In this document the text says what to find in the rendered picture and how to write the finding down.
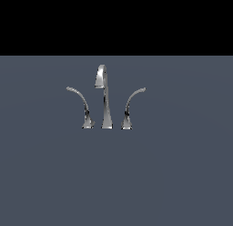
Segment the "chrome faucet spout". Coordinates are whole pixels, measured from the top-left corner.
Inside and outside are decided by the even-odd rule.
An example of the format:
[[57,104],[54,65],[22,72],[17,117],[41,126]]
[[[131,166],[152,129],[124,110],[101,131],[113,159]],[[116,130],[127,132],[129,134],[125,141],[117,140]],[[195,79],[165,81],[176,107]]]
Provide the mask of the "chrome faucet spout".
[[97,69],[95,88],[102,89],[104,94],[104,118],[103,118],[102,128],[112,129],[113,122],[110,115],[107,72],[105,65],[100,65]]

